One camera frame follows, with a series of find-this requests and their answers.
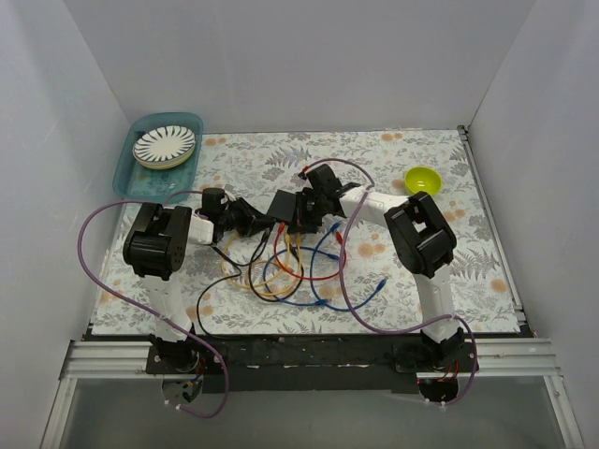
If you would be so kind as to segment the black network switch box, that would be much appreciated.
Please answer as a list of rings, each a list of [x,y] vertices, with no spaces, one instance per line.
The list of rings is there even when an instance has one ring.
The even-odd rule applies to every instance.
[[[295,193],[278,190],[270,203],[267,215],[288,226],[293,215]]]

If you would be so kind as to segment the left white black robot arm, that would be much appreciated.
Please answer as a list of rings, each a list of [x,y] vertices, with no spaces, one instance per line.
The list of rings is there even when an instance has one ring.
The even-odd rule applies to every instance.
[[[183,305],[178,275],[187,246],[213,246],[232,230],[243,237],[252,237],[274,224],[272,217],[220,188],[205,191],[197,210],[150,202],[141,204],[125,239],[123,258],[143,280],[152,308],[178,326],[173,328],[158,319],[151,336],[158,356],[167,360],[176,372],[190,373],[199,361],[197,348],[187,342],[193,323]]]

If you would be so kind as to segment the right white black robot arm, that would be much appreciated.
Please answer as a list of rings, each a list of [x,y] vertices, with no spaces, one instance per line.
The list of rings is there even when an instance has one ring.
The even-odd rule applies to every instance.
[[[337,190],[305,187],[294,199],[287,222],[293,233],[315,232],[328,214],[388,231],[402,266],[416,282],[425,325],[420,331],[425,364],[439,372],[455,364],[464,341],[459,323],[451,318],[455,307],[449,265],[457,239],[431,196],[381,194],[350,182]]]

